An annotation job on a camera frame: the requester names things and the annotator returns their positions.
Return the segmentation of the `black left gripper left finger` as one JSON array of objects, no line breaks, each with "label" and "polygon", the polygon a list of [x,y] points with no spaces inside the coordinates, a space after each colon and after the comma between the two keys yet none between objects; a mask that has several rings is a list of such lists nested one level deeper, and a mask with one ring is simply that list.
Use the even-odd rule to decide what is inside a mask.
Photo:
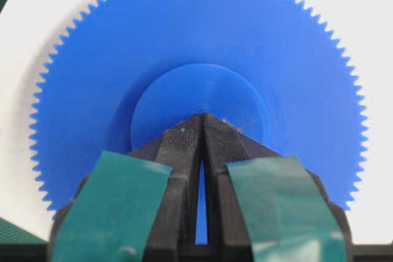
[{"label": "black left gripper left finger", "polygon": [[195,238],[203,117],[129,155],[104,151],[56,215],[49,261],[177,261]]}]

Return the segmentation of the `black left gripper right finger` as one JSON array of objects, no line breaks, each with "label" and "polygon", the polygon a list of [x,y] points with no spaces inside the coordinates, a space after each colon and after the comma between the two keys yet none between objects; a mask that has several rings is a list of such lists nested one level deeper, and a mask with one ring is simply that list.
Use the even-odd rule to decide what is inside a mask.
[{"label": "black left gripper right finger", "polygon": [[342,208],[297,157],[280,156],[203,115],[208,199],[225,261],[351,261]]}]

